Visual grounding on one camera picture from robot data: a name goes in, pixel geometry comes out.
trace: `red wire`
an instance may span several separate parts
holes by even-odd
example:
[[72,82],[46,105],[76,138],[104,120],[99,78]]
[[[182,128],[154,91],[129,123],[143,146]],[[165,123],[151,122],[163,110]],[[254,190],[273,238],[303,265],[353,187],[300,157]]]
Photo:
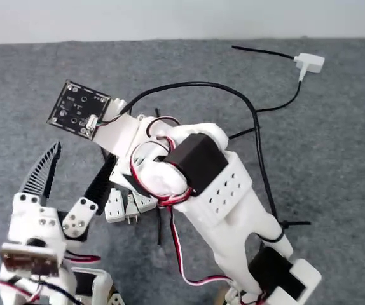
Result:
[[14,289],[14,290],[17,290],[17,291],[19,291],[20,293],[22,293],[22,294],[26,295],[27,297],[31,297],[31,296],[32,296],[32,294],[31,294],[30,292],[28,292],[28,291],[26,291],[26,290],[24,290],[24,289],[22,289],[22,288],[20,288],[20,287],[14,286],[14,285],[12,285],[12,284],[10,284],[10,283],[6,282],[6,281],[2,281],[2,280],[0,280],[0,285],[4,285],[4,286],[10,287],[10,288],[12,288],[12,289]]

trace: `white bracket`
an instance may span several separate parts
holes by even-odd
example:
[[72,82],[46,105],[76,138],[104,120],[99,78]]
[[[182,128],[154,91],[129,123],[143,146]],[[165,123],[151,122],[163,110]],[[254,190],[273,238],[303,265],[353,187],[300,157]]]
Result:
[[65,235],[76,238],[81,236],[95,215],[98,206],[88,198],[81,197],[62,221]]

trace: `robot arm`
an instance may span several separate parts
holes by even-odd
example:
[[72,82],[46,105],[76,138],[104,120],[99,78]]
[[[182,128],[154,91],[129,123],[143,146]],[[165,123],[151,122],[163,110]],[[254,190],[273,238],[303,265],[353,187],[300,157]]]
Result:
[[[222,129],[212,123],[202,123],[167,128],[156,135],[170,137],[176,148],[163,162],[153,161],[153,156],[148,159],[141,156],[140,180],[156,194],[181,194],[188,186],[193,188],[194,195],[174,208],[187,216],[208,243],[219,267],[233,280],[234,290],[247,292],[251,301],[269,290],[266,301],[270,305],[304,304],[320,282],[320,274],[307,261],[295,262],[297,275],[289,270],[268,271],[271,275],[277,272],[278,277],[295,276],[298,281],[291,288],[285,287],[287,290],[278,283],[263,282],[263,271],[249,271],[245,241],[251,233],[259,235],[278,254],[278,264],[292,265],[289,258],[293,248],[277,219],[264,209],[256,196],[238,155],[225,150],[228,137]],[[114,168],[111,176],[113,182],[125,187],[130,184],[117,178],[130,173],[128,159],[130,155],[125,156],[123,167]],[[230,301],[230,304],[241,302],[239,297]]]
[[[66,213],[46,206],[60,148],[56,143],[42,155],[13,197],[10,242],[3,243],[0,250],[2,302],[32,304],[47,296],[51,305],[124,305],[107,272],[67,265],[72,259],[67,250],[86,240],[93,215],[103,211],[114,158],[107,159],[85,194]],[[77,301],[76,294],[87,303]]]

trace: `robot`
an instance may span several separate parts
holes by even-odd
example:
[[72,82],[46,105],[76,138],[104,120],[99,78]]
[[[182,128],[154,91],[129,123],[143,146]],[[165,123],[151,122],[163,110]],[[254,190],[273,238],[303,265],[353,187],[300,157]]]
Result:
[[46,206],[60,152],[59,142],[52,145],[13,197],[9,242],[0,249],[2,302],[35,304],[46,297],[57,305],[124,305],[109,273],[69,265],[100,260],[73,251],[86,241],[92,217],[103,212],[107,195],[102,188],[109,184],[114,159],[108,159],[85,194],[64,212]]
[[[8,239],[17,244],[5,243],[0,251],[0,281],[11,283],[19,277],[27,298],[0,284],[3,304],[32,304],[42,295],[52,305],[124,304],[105,271],[69,268],[68,255],[86,240],[93,215],[105,212],[108,222],[130,222],[154,207],[170,212],[179,271],[189,285],[227,282],[230,289],[223,301],[227,305],[306,303],[321,275],[306,260],[293,259],[284,228],[262,206],[238,155],[227,150],[223,130],[214,123],[180,125],[169,116],[135,118],[125,113],[125,105],[124,100],[65,83],[48,123],[92,140],[109,154],[68,213],[45,206],[60,144],[33,168],[13,199]],[[114,186],[129,190],[126,210]],[[224,275],[199,281],[185,277],[174,210],[201,234]],[[245,241],[251,233],[264,246],[249,262]],[[84,282],[90,284],[87,296],[80,293]]]

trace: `white plug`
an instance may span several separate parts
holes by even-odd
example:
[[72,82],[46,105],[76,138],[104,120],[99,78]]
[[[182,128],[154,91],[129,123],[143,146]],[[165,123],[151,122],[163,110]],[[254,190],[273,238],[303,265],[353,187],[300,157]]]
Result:
[[134,203],[133,195],[127,195],[127,206],[126,206],[126,218],[127,222],[130,224],[130,218],[134,218],[136,223],[138,223],[138,216],[140,215],[136,204]]
[[105,217],[108,223],[124,221],[126,219],[123,198],[121,197],[121,191],[118,189],[111,190],[105,206]]
[[307,72],[319,73],[324,65],[325,58],[308,53],[300,53],[300,55],[294,57],[296,67],[300,69],[299,81],[303,81],[303,78]]
[[148,198],[135,192],[133,192],[133,197],[140,213],[144,213],[154,209],[158,201],[155,198]]

